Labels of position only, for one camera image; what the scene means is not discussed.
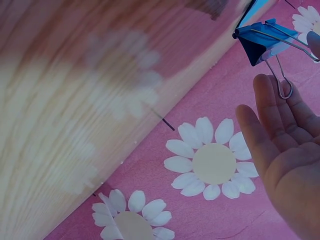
black thread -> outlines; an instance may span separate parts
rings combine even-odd
[[[288,2],[288,0],[284,0],[287,4],[289,4],[291,7],[293,7],[294,9],[296,9],[295,8],[295,6],[293,6],[290,2]]]

binder clip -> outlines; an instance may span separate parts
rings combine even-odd
[[[297,36],[297,31],[276,24],[276,19],[267,20],[264,24],[262,22],[257,22],[250,26],[237,27],[232,34],[234,39],[239,39],[241,42],[253,67],[261,62],[267,64],[277,81],[278,94],[282,99],[290,98],[293,93],[293,85],[286,78],[277,54],[292,46],[305,52],[312,60],[319,62],[319,59],[312,56],[305,48],[293,43],[293,41],[296,40],[309,48],[309,46],[300,41]],[[282,94],[281,82],[271,65],[268,63],[268,59],[273,56],[277,59],[283,78],[290,85],[290,92],[287,96]]]

daisy print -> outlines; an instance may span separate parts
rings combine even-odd
[[[298,11],[300,14],[293,14],[293,26],[294,30],[299,32],[298,39],[305,44],[308,44],[307,42],[307,34],[310,31],[314,31],[316,34],[320,35],[320,14],[319,12],[313,7],[308,6],[307,8],[304,8],[302,6],[298,7]]]
[[[146,204],[145,193],[134,191],[128,202],[123,193],[111,190],[109,197],[99,193],[102,202],[94,203],[94,224],[104,227],[104,240],[172,240],[175,232],[163,227],[172,218],[164,211],[166,203],[156,199]]]
[[[240,193],[255,191],[250,178],[258,173],[254,164],[246,161],[252,157],[242,132],[234,134],[232,119],[224,119],[214,132],[210,120],[201,117],[195,126],[183,123],[178,132],[182,140],[171,139],[165,145],[176,156],[167,158],[164,167],[181,174],[171,184],[174,189],[186,197],[202,193],[206,200],[216,199],[221,192],[237,199]]]
[[[163,77],[153,68],[161,56],[149,48],[148,42],[147,34],[129,29],[91,36],[86,63],[99,86],[94,88],[89,101],[100,114],[108,109],[117,120],[127,114],[139,119],[145,105],[156,104],[156,88]]]

wooden surface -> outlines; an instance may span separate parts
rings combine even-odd
[[[97,189],[231,47],[247,2],[0,1],[0,239],[43,239]]]

finger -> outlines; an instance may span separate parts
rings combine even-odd
[[[311,49],[311,52],[320,59],[320,36],[314,31],[310,31],[306,36],[306,41]]]
[[[299,127],[305,129],[314,138],[320,135],[320,118],[314,114],[309,106],[303,101],[297,87],[293,84],[292,96],[287,99],[288,106]]]
[[[284,131],[287,134],[289,134],[298,145],[311,141],[313,139],[312,135],[303,128],[298,126],[287,101],[279,97],[278,84],[275,77],[273,75],[269,75],[268,77],[273,87],[275,103],[277,105],[282,120]],[[282,87],[284,82],[282,82],[282,84],[280,85],[280,90],[282,94],[287,96],[289,94],[290,89]]]
[[[264,179],[268,167],[280,152],[250,107],[240,105],[235,113],[254,165],[260,177]]]
[[[259,119],[270,139],[281,152],[297,147],[298,143],[285,131],[269,77],[264,74],[256,76],[253,88]]]

